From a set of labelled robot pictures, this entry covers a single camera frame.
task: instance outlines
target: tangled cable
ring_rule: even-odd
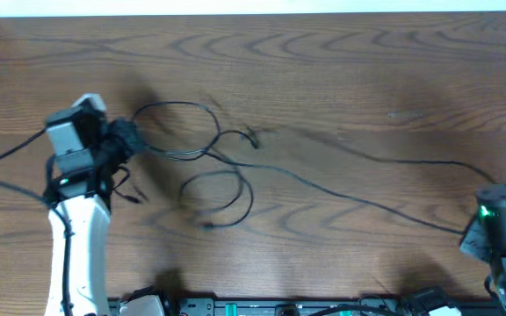
[[[279,172],[281,174],[290,176],[293,179],[295,179],[295,180],[297,180],[297,181],[299,181],[301,183],[304,183],[307,186],[310,186],[312,188],[320,190],[320,191],[322,191],[324,193],[330,194],[331,196],[338,197],[338,198],[346,198],[346,199],[349,199],[349,200],[351,200],[353,202],[357,202],[357,203],[361,203],[361,204],[366,204],[366,205],[374,206],[374,207],[379,208],[381,210],[384,210],[386,212],[390,212],[390,213],[392,213],[394,215],[400,216],[400,217],[402,217],[404,219],[413,221],[413,222],[415,222],[417,224],[428,226],[428,227],[431,227],[431,228],[434,228],[434,229],[437,229],[437,230],[440,230],[440,231],[443,231],[443,232],[454,233],[454,234],[458,234],[458,235],[461,235],[461,234],[464,233],[463,231],[460,231],[460,230],[457,230],[457,229],[453,229],[453,228],[445,227],[445,226],[440,226],[440,225],[437,225],[437,224],[434,224],[434,223],[430,223],[430,222],[422,220],[422,219],[418,219],[418,218],[412,217],[412,216],[410,216],[408,214],[405,214],[403,212],[395,210],[392,207],[389,207],[389,206],[386,206],[386,205],[382,205],[380,203],[373,202],[371,200],[363,199],[361,197],[354,197],[352,195],[347,195],[347,194],[343,194],[343,193],[339,193],[339,192],[333,191],[333,190],[328,189],[328,188],[326,188],[326,187],[324,187],[324,186],[322,186],[322,185],[320,185],[318,183],[314,183],[314,182],[312,182],[310,180],[307,180],[306,178],[304,178],[302,176],[299,176],[299,175],[297,175],[297,174],[295,174],[292,171],[287,170],[287,169],[283,169],[283,168],[280,168],[280,167],[274,167],[274,166],[268,166],[268,165],[258,165],[258,164],[251,164],[251,163],[245,163],[245,162],[235,162],[235,161],[231,160],[229,157],[227,157],[224,154],[222,154],[221,152],[215,150],[215,148],[213,148],[216,145],[216,143],[220,140],[221,136],[227,135],[227,134],[231,134],[231,133],[238,134],[238,135],[242,136],[243,138],[247,139],[254,149],[258,149],[259,148],[258,143],[255,140],[253,140],[253,138],[250,135],[248,135],[248,134],[246,134],[244,132],[236,131],[236,130],[222,131],[221,127],[220,127],[220,122],[216,118],[216,115],[208,107],[206,107],[203,104],[194,103],[194,102],[185,102],[185,101],[165,101],[165,102],[155,102],[155,103],[152,103],[152,104],[146,104],[146,105],[142,106],[141,108],[139,108],[135,112],[135,114],[132,116],[132,121],[135,122],[135,120],[138,118],[138,116],[141,115],[145,110],[147,110],[149,108],[152,108],[152,107],[163,107],[163,106],[173,105],[173,104],[194,106],[194,107],[197,107],[197,108],[205,111],[206,113],[208,113],[212,117],[213,122],[215,124],[216,135],[212,138],[212,140],[210,140],[210,142],[205,147],[202,147],[202,148],[199,148],[199,149],[195,149],[195,150],[190,150],[190,151],[168,151],[168,150],[160,149],[158,147],[151,146],[149,144],[146,145],[147,149],[149,151],[151,151],[152,153],[159,154],[160,156],[162,156],[164,158],[167,158],[167,159],[170,159],[170,160],[174,160],[174,161],[190,162],[190,161],[196,161],[197,159],[200,159],[200,158],[202,158],[204,156],[208,156],[208,157],[211,157],[211,158],[213,158],[213,159],[215,159],[215,160],[217,160],[219,162],[225,163],[228,166],[232,167],[231,170],[220,170],[220,171],[206,172],[206,173],[201,173],[201,174],[198,174],[196,176],[193,176],[192,178],[190,178],[189,180],[185,181],[181,185],[181,188],[179,190],[179,198],[181,198],[183,196],[184,191],[188,187],[189,183],[191,183],[191,182],[193,182],[193,181],[195,181],[195,180],[197,180],[197,179],[199,179],[201,177],[205,177],[205,176],[217,176],[217,175],[220,175],[220,174],[235,175],[237,177],[238,182],[239,182],[238,191],[237,191],[235,197],[232,198],[228,203],[226,203],[223,206],[215,207],[215,208],[212,208],[212,209],[209,209],[209,210],[205,210],[205,211],[200,211],[199,212],[200,214],[212,214],[212,213],[215,213],[215,212],[221,212],[221,211],[227,209],[233,203],[235,203],[242,196],[243,187],[244,186],[246,186],[248,188],[248,190],[249,190],[249,199],[250,199],[249,206],[246,209],[245,213],[238,220],[236,220],[234,222],[231,222],[231,223],[227,223],[227,224],[205,223],[205,224],[203,224],[204,227],[208,227],[208,228],[223,228],[223,227],[234,226],[234,225],[237,225],[237,224],[241,223],[242,221],[244,221],[247,218],[247,216],[251,212],[251,208],[253,207],[253,200],[254,200],[253,187],[252,187],[251,183],[240,172],[239,168],[252,168],[252,169],[268,169],[268,170],[272,170],[272,171],[277,171],[277,172]],[[412,160],[382,159],[382,158],[372,157],[372,156],[367,155],[367,154],[364,154],[363,156],[366,159],[370,159],[370,160],[376,161],[376,162],[393,162],[393,163],[401,163],[401,164],[435,164],[435,165],[443,164],[443,165],[459,166],[459,167],[462,167],[462,168],[466,168],[466,169],[472,170],[473,172],[475,172],[478,175],[480,175],[483,178],[485,178],[490,183],[493,183],[495,181],[494,178],[492,176],[490,176],[484,170],[479,169],[479,168],[477,168],[477,167],[475,167],[475,166],[473,166],[471,164],[465,163],[465,162],[456,162],[456,161],[418,161],[418,160],[412,161]]]

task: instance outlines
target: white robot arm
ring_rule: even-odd
[[[87,94],[51,115],[47,135],[55,155],[47,164],[45,198],[54,248],[46,316],[112,316],[105,290],[105,245],[110,224],[112,175],[143,150],[135,125],[107,123],[105,103]],[[56,163],[61,176],[52,177]],[[124,304],[122,316],[163,316],[157,296]]]

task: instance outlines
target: black cable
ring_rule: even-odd
[[[452,229],[452,228],[449,228],[449,227],[440,226],[440,225],[437,225],[437,224],[433,224],[433,223],[430,223],[430,222],[427,222],[427,221],[424,221],[424,220],[421,220],[421,219],[409,216],[409,215],[407,215],[405,213],[402,213],[402,212],[400,212],[398,210],[395,210],[394,208],[391,208],[391,207],[386,206],[386,205],[379,204],[377,202],[373,202],[371,200],[367,200],[367,199],[363,199],[361,197],[354,197],[354,196],[351,196],[351,195],[335,192],[333,190],[330,190],[328,188],[325,188],[325,187],[321,186],[320,184],[317,184],[317,183],[314,183],[314,182],[312,182],[310,180],[307,180],[306,178],[301,177],[301,176],[299,176],[299,175],[297,175],[297,174],[295,174],[292,171],[289,171],[287,169],[283,169],[283,168],[280,168],[280,167],[274,167],[274,166],[267,166],[267,165],[256,165],[256,164],[243,163],[243,162],[234,162],[234,161],[230,160],[229,158],[227,158],[226,156],[224,156],[223,154],[212,154],[212,153],[210,153],[210,151],[213,149],[214,145],[220,140],[220,137],[223,136],[223,135],[229,134],[229,133],[237,133],[237,134],[241,135],[242,137],[246,138],[247,140],[249,140],[249,143],[251,144],[251,146],[253,148],[258,148],[258,144],[248,134],[243,133],[241,131],[236,131],[236,130],[222,131],[221,127],[220,127],[220,123],[219,123],[218,119],[216,118],[216,115],[208,107],[206,107],[203,104],[194,103],[194,102],[185,102],[185,101],[164,101],[164,102],[156,102],[156,103],[152,103],[152,104],[146,104],[146,105],[142,106],[141,108],[139,108],[138,110],[136,110],[135,114],[132,116],[132,121],[134,122],[137,119],[137,117],[139,115],[141,115],[148,108],[157,107],[157,106],[158,107],[163,107],[163,106],[172,105],[172,104],[183,104],[183,105],[195,106],[195,107],[200,108],[201,110],[206,111],[212,117],[212,119],[214,121],[214,124],[215,124],[215,127],[216,127],[216,132],[217,133],[216,133],[216,135],[212,138],[212,140],[210,140],[210,142],[205,147],[202,147],[202,148],[199,148],[199,149],[195,149],[195,150],[190,150],[190,151],[168,151],[168,150],[160,149],[158,147],[154,147],[154,146],[151,146],[149,144],[146,144],[147,149],[150,150],[152,153],[159,154],[159,155],[163,156],[164,158],[167,158],[167,159],[170,159],[170,160],[181,161],[181,162],[195,161],[195,160],[197,160],[199,158],[202,158],[203,156],[207,155],[209,157],[214,158],[215,160],[217,160],[219,162],[223,162],[223,163],[225,163],[225,164],[227,164],[229,166],[235,167],[235,168],[242,167],[242,168],[268,169],[268,170],[272,170],[272,171],[277,171],[279,173],[282,173],[282,174],[285,174],[287,176],[290,176],[290,177],[296,179],[297,181],[300,181],[301,183],[304,183],[305,185],[308,185],[308,186],[313,187],[313,188],[315,188],[317,190],[323,191],[323,192],[325,192],[327,194],[330,194],[332,196],[335,196],[335,197],[338,197],[338,198],[346,198],[346,199],[349,199],[349,200],[354,201],[354,202],[358,202],[358,203],[374,206],[374,207],[380,208],[381,210],[384,210],[384,211],[387,211],[387,212],[391,212],[392,214],[400,216],[400,217],[402,217],[404,219],[413,221],[413,222],[415,222],[417,224],[421,224],[421,225],[424,225],[424,226],[435,228],[435,229],[443,231],[443,232],[454,233],[454,234],[458,234],[458,235],[464,234],[463,231]],[[493,183],[495,181],[493,179],[493,177],[490,176],[487,172],[485,172],[485,171],[483,171],[483,170],[481,170],[481,169],[479,169],[479,168],[477,168],[477,167],[475,167],[475,166],[473,166],[471,164],[465,163],[465,162],[431,161],[431,160],[422,160],[422,161],[396,160],[396,159],[377,158],[377,157],[370,156],[368,154],[361,153],[361,152],[358,152],[358,151],[353,151],[353,153],[354,154],[358,154],[358,155],[362,155],[364,158],[369,159],[371,161],[375,161],[375,162],[395,162],[395,163],[407,163],[407,164],[444,164],[444,165],[455,165],[455,166],[460,166],[460,167],[471,169],[472,171],[478,173],[480,176],[483,176],[484,178],[486,178],[491,183]],[[194,155],[194,156],[191,157],[191,158],[186,158],[186,157],[182,158],[182,157],[180,157],[180,155]],[[239,169],[235,169],[235,172],[236,172],[235,174],[238,176],[238,180],[240,182],[240,187],[245,183],[245,185],[247,185],[248,188],[249,188],[249,193],[252,194],[253,190],[252,190],[252,187],[251,187],[250,183],[241,175],[241,173],[239,173]],[[182,194],[183,191],[184,191],[184,189],[186,188],[186,186],[190,182],[196,180],[197,178],[200,178],[202,176],[216,176],[219,173],[220,172],[208,172],[208,173],[198,174],[198,175],[192,177],[191,179],[187,180],[186,182],[184,182],[181,185],[181,189],[179,190],[179,194]],[[232,205],[237,199],[239,199],[239,197],[241,195],[242,195],[242,189],[240,188],[238,190],[238,193],[236,194],[236,196],[230,202],[228,202],[224,206],[211,209],[211,210],[209,210],[207,212],[213,213],[213,212],[222,211],[225,208],[227,208],[230,205]],[[247,217],[247,215],[250,212],[250,209],[252,207],[252,202],[253,202],[253,196],[251,195],[251,202],[249,204],[248,210],[245,212],[245,215],[244,215],[245,217]],[[217,226],[217,225],[214,225],[214,224],[206,224],[206,226],[210,226],[211,228],[233,226],[233,225],[236,225],[236,224],[239,224],[240,222],[242,222],[245,219],[245,217],[241,217],[235,223],[231,223],[231,224],[225,224],[225,225],[221,225],[221,226]]]
[[[321,186],[320,184],[314,183],[314,182],[312,182],[310,180],[307,180],[306,178],[298,176],[295,173],[293,173],[292,171],[289,171],[287,169],[283,169],[283,168],[280,168],[280,167],[274,167],[274,166],[255,165],[255,164],[250,164],[250,163],[227,161],[227,160],[224,160],[223,158],[221,158],[221,157],[219,157],[219,156],[217,156],[215,154],[210,154],[210,153],[206,153],[206,155],[208,155],[209,157],[212,157],[212,158],[216,159],[219,162],[224,162],[224,163],[226,163],[228,165],[232,165],[232,166],[254,168],[254,169],[268,169],[268,170],[277,171],[277,172],[280,172],[280,173],[285,174],[287,176],[291,176],[292,178],[300,181],[301,183],[304,183],[307,186],[311,186],[312,188],[315,188],[317,190],[323,191],[323,192],[325,192],[327,194],[330,194],[332,196],[335,196],[335,197],[338,197],[338,198],[346,198],[346,199],[349,199],[349,200],[354,201],[354,202],[358,202],[358,203],[374,206],[374,207],[380,208],[380,209],[382,209],[384,211],[391,212],[392,214],[395,214],[397,216],[403,217],[404,219],[408,219],[408,220],[413,221],[415,223],[418,223],[418,224],[421,224],[421,225],[425,225],[425,226],[429,226],[429,227],[432,227],[432,228],[435,228],[435,229],[438,229],[438,230],[441,230],[441,231],[444,231],[444,232],[447,232],[447,233],[455,233],[455,234],[458,234],[458,235],[464,234],[464,232],[456,230],[456,229],[440,226],[440,225],[437,225],[437,224],[433,224],[433,223],[424,221],[422,219],[414,218],[414,217],[409,216],[409,215],[407,215],[405,213],[402,213],[402,212],[400,212],[398,210],[395,210],[392,207],[389,207],[389,206],[386,206],[386,205],[382,205],[380,203],[373,202],[371,200],[367,200],[367,199],[364,199],[364,198],[361,198],[361,197],[353,197],[351,195],[335,192],[333,190],[330,190],[330,189],[327,189],[327,188]]]
[[[506,308],[503,306],[501,300],[499,299],[499,296],[491,291],[491,283],[493,282],[493,277],[491,275],[486,276],[485,281],[483,282],[483,287],[485,288],[485,291],[488,292],[489,296],[493,299],[493,301],[497,304],[497,308],[499,308],[499,311],[501,312],[501,315],[506,316]]]
[[[379,295],[373,295],[373,294],[370,294],[370,295],[364,295],[364,296],[362,296],[362,297],[360,297],[360,298],[358,299],[357,303],[358,303],[359,305],[361,305],[361,306],[362,306],[362,301],[364,301],[364,300],[365,300],[365,299],[367,299],[367,298],[377,298],[377,299],[380,299],[380,300],[382,301],[382,303],[384,303],[384,306],[387,308],[387,310],[388,310],[388,311],[392,311],[392,309],[390,308],[390,306],[388,306],[388,305],[387,305],[386,300],[385,300],[385,299],[383,299],[383,298],[382,298],[381,296],[379,296]],[[366,313],[364,313],[364,312],[362,312],[362,311],[360,312],[360,315],[361,315],[361,316],[368,316]]]
[[[27,140],[25,140],[24,142],[22,142],[21,144],[19,144],[18,146],[15,146],[13,149],[11,150],[8,150],[2,154],[0,154],[0,160],[2,160],[3,158],[11,155],[11,154],[15,154],[15,152],[17,152],[19,149],[21,148],[24,148],[26,147],[28,144],[32,143],[34,140],[38,139],[42,134],[44,134],[46,130],[43,129],[39,132],[36,132],[36,134],[34,134],[33,136],[29,137]]]
[[[390,312],[376,307],[353,305],[353,304],[341,304],[337,307],[331,307],[319,312],[314,312],[312,314],[309,314],[308,316],[325,316],[332,314],[334,312],[374,312],[377,313],[378,315],[385,315],[385,316],[403,316],[402,314],[397,312]]]
[[[278,311],[277,316],[282,316],[284,312],[288,312],[291,310],[294,311],[293,316],[300,316],[300,311],[298,310],[298,307],[296,307],[296,305],[289,305],[281,308],[280,311]]]
[[[118,184],[116,184],[113,188],[112,188],[112,191],[114,193],[116,193],[116,195],[118,195],[119,197],[121,198],[124,198],[126,201],[128,202],[131,202],[131,203],[135,203],[135,204],[141,204],[141,201],[139,198],[137,197],[133,197],[131,195],[127,195],[127,194],[124,194],[124,193],[120,193],[120,191],[118,190],[118,188],[124,184],[129,178],[130,178],[130,169],[124,167],[124,166],[119,166],[119,170],[122,170],[125,172],[125,175],[124,177],[122,177],[122,179],[120,180],[120,182]]]
[[[21,144],[15,146],[14,148],[4,152],[3,154],[0,154],[0,161],[17,152],[19,149],[26,147],[28,144],[39,138],[45,130],[41,130],[40,132],[37,132],[33,136],[29,137],[26,141],[22,142]],[[48,164],[50,162],[54,162],[53,156],[51,156],[48,159],[49,162],[47,162],[47,170],[48,170]],[[64,218],[63,215],[61,215],[53,205],[51,205],[45,198],[39,196],[35,192],[21,188],[15,184],[7,183],[4,181],[0,181],[0,188],[4,188],[7,190],[13,190],[20,194],[23,194],[29,198],[33,198],[39,202],[41,202],[48,210],[53,212],[58,219],[60,219],[61,223],[64,225],[64,239],[65,239],[65,247],[64,247],[64,261],[63,261],[63,274],[61,278],[61,308],[64,311],[64,316],[71,316],[71,300],[69,298],[69,254],[70,254],[70,248],[71,248],[71,225],[69,224],[69,221]]]

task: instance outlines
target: wooden table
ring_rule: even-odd
[[[350,150],[469,162],[506,181],[506,13],[0,19],[0,153],[86,92],[103,96],[111,119],[155,100],[208,104],[224,128],[249,127],[261,141],[254,150],[228,136],[218,149],[233,159],[455,229],[475,212],[481,177]],[[213,136],[212,121],[184,107],[141,123],[157,146]],[[51,153],[37,140],[0,163],[0,178],[42,192]],[[223,166],[144,154],[128,167],[149,202],[113,198],[109,296],[158,283],[220,297],[345,298],[435,284],[487,297],[488,268],[459,252],[458,235],[252,169],[242,171],[255,190],[250,217],[204,231],[177,208],[178,187]],[[222,176],[192,195],[214,205],[234,191]],[[238,218],[247,202],[212,220]],[[43,313],[50,238],[44,207],[0,189],[0,315]]]

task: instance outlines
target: wood grain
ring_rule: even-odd
[[[225,128],[257,132],[258,150],[221,142],[234,159],[456,229],[483,179],[351,150],[459,160],[506,181],[506,13],[0,19],[0,153],[86,92],[103,96],[110,118],[160,99],[209,104]],[[212,121],[188,108],[151,111],[140,123],[165,148],[213,136]],[[0,178],[40,192],[49,154],[38,140],[1,162]],[[243,171],[256,194],[249,219],[203,231],[177,208],[178,186],[223,166],[149,154],[128,166],[150,201],[113,198],[110,296],[157,281],[220,297],[344,298],[434,284],[487,297],[488,269],[459,252],[458,236],[265,170]],[[216,205],[234,191],[235,179],[219,177],[191,194]],[[246,203],[211,219],[236,219]],[[50,256],[46,210],[0,190],[0,314],[43,312]]]

